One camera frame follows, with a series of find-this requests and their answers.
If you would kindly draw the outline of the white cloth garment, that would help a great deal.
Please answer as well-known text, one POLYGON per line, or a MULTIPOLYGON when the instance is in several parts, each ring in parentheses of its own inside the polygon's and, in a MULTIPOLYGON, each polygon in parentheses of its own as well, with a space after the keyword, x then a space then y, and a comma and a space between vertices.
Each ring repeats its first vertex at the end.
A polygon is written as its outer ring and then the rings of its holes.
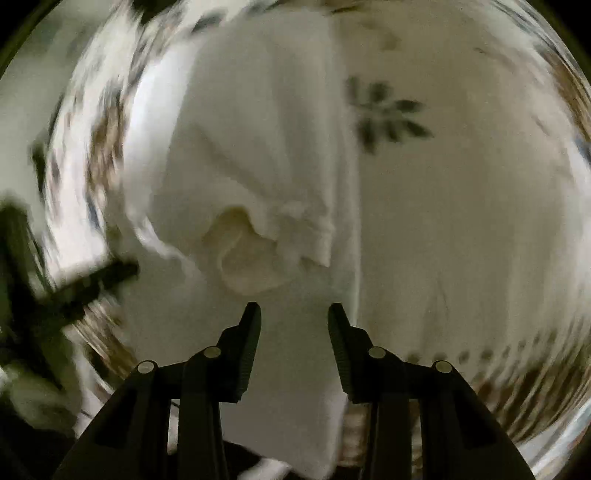
POLYGON ((311 479, 337 461, 346 397, 332 303, 359 294, 356 145, 332 23, 307 9, 235 19, 141 76, 123 147, 123 294, 132 347, 161 364, 214 344, 246 303, 263 327, 228 441, 311 479))

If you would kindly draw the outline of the floral bed sheet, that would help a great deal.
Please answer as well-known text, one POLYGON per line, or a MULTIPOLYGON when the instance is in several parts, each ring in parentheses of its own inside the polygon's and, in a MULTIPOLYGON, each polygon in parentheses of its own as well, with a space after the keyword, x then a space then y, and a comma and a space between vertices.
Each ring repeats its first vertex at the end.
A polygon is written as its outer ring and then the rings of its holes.
POLYGON ((112 221, 142 74, 276 9, 329 18, 356 145, 356 326, 454 362, 536 473, 590 421, 590 86, 522 1, 119 2, 37 147, 52 273, 128 253, 112 221))

